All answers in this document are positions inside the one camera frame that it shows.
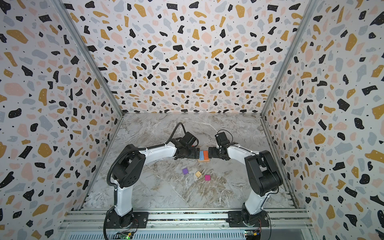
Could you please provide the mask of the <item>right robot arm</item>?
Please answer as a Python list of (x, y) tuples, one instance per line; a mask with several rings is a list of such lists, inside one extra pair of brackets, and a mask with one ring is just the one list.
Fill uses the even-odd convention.
[(229, 214), (232, 226), (269, 227), (271, 225), (264, 204), (270, 195), (277, 194), (283, 184), (279, 168), (269, 151), (255, 152), (236, 142), (231, 142), (226, 133), (215, 135), (216, 147), (209, 147), (209, 158), (225, 161), (236, 160), (245, 165), (251, 191), (243, 203), (242, 210)]

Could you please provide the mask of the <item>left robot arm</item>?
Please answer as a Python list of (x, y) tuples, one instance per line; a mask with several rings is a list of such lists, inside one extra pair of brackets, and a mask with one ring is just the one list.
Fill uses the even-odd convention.
[(107, 173), (107, 185), (114, 188), (114, 204), (106, 213), (103, 229), (140, 226), (132, 200), (133, 187), (140, 179), (144, 166), (165, 158), (198, 159), (198, 144), (199, 140), (186, 132), (183, 137), (170, 137), (165, 143), (149, 147), (127, 145)]

